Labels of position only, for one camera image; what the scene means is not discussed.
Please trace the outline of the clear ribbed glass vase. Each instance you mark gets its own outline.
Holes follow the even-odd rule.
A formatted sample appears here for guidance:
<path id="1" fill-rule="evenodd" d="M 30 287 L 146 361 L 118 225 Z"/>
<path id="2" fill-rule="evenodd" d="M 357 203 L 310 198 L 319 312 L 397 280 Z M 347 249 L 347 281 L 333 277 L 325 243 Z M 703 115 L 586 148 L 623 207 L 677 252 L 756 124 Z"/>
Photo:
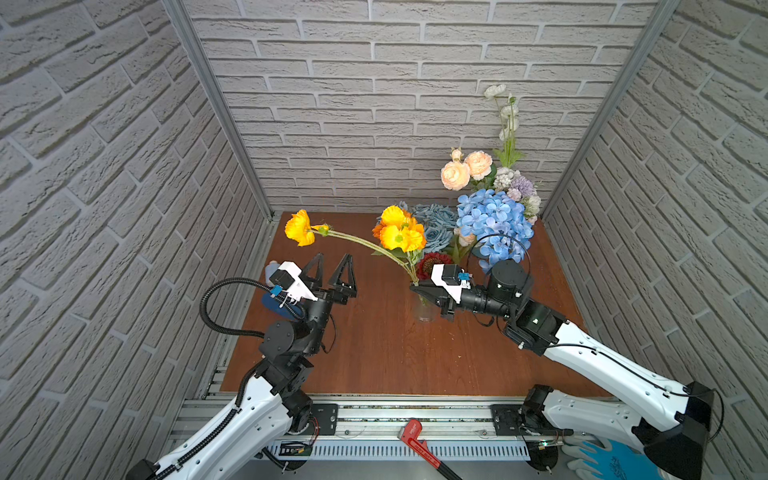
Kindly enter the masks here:
<path id="1" fill-rule="evenodd" d="M 422 323 L 434 322 L 439 317 L 439 309 L 423 296 L 418 296 L 413 312 L 415 319 Z"/>

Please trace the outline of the white poppy flower stem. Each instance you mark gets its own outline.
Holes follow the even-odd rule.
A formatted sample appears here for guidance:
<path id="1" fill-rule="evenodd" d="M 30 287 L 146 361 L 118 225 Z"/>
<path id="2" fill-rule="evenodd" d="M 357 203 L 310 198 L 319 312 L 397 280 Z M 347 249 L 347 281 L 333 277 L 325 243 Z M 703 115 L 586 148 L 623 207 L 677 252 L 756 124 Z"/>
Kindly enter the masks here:
<path id="1" fill-rule="evenodd" d="M 497 156 L 504 168 L 511 169 L 517 163 L 523 154 L 517 148 L 517 129 L 519 127 L 519 105 L 518 99 L 507 92 L 504 84 L 494 84 L 488 86 L 483 96 L 486 100 L 493 100 L 497 106 L 501 130 L 499 140 L 502 142 L 502 148 Z"/>

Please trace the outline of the dusty blue hydrangea flower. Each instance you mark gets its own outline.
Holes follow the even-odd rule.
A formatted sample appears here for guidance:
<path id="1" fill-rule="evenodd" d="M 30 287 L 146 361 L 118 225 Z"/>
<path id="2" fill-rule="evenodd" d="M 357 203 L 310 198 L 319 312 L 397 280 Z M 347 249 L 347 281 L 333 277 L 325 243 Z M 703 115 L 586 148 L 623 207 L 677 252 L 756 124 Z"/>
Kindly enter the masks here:
<path id="1" fill-rule="evenodd" d="M 415 205 L 410 213 L 424 226 L 425 253 L 440 252 L 450 245 L 458 221 L 455 208 L 440 204 Z"/>

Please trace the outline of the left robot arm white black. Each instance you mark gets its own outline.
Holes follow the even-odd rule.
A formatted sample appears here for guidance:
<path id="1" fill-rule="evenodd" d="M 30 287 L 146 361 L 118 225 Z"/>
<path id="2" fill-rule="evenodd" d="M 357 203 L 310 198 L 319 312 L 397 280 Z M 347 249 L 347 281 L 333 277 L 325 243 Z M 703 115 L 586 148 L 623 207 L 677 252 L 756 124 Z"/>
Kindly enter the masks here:
<path id="1" fill-rule="evenodd" d="M 311 424 L 312 399 L 302 391 L 313 365 L 310 357 L 322 347 L 334 305 L 356 297 L 353 258 L 344 255 L 328 287 L 312 268 L 321 270 L 324 258 L 316 255 L 304 268 L 284 262 L 269 284 L 234 277 L 211 286 L 199 304 L 204 324 L 225 335 L 242 336 L 244 330 L 215 323 L 207 309 L 209 298 L 231 284 L 263 290 L 287 311 L 285 319 L 264 331 L 250 331 L 261 339 L 262 359 L 240 382 L 233 400 L 179 447 L 156 462 L 141 460 L 130 468 L 129 479 L 229 479 L 263 448 L 289 433 L 301 433 Z"/>

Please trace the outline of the peach rose flower stem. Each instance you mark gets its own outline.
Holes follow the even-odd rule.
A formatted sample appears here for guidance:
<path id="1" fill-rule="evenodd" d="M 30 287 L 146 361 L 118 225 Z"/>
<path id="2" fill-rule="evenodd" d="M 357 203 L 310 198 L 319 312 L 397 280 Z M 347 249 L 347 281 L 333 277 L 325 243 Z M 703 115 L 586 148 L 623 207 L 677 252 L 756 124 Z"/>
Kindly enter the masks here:
<path id="1" fill-rule="evenodd" d="M 470 185 L 474 189 L 485 188 L 494 172 L 492 157 L 484 151 L 464 155 L 460 148 L 453 148 L 450 161 L 440 171 L 444 188 L 459 191 Z"/>

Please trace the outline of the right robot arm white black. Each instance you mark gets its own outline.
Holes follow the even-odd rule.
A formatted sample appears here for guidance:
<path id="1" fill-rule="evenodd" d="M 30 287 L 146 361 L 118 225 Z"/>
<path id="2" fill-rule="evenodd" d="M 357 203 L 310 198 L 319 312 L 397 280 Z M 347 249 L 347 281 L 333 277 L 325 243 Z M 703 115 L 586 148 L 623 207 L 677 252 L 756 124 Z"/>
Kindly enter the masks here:
<path id="1" fill-rule="evenodd" d="M 642 452 L 677 479 L 698 479 L 710 442 L 715 391 L 656 374 L 585 333 L 561 313 L 530 297 L 532 277 L 513 260 L 496 263 L 484 285 L 456 264 L 437 264 L 413 292 L 442 317 L 458 310 L 489 315 L 519 349 L 559 363 L 613 395 L 611 401 L 568 395 L 536 385 L 515 415 L 520 435 L 584 432 Z"/>

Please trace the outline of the pink white hydrangea bouquet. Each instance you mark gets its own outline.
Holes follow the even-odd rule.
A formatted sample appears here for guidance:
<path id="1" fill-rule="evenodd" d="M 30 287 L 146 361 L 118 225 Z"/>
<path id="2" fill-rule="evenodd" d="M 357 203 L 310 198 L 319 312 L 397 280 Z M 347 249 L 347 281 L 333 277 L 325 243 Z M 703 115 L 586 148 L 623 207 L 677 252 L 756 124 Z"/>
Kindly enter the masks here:
<path id="1" fill-rule="evenodd" d="M 521 204 L 524 207 L 526 220 L 531 224 L 536 223 L 542 199 L 533 181 L 526 178 L 519 170 L 502 167 L 497 170 L 493 188 Z"/>

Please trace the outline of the red sunflower stem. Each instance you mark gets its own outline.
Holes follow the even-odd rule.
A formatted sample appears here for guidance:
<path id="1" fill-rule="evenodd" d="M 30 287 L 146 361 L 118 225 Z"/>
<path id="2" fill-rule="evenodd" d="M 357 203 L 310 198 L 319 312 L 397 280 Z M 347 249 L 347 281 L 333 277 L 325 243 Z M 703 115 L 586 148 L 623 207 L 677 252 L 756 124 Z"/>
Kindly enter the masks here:
<path id="1" fill-rule="evenodd" d="M 435 265 L 453 264 L 453 259 L 442 252 L 426 253 L 416 265 L 416 274 L 419 280 L 429 280 Z"/>

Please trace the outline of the small pink rose stem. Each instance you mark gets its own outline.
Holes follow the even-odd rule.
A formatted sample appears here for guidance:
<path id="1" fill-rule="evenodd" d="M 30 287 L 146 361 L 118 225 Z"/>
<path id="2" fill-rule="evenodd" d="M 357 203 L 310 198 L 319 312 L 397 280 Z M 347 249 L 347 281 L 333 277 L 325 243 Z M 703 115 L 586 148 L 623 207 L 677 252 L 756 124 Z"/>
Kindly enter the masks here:
<path id="1" fill-rule="evenodd" d="M 471 247 L 476 241 L 476 234 L 471 228 L 456 227 L 454 233 L 456 234 L 456 242 L 460 247 Z"/>

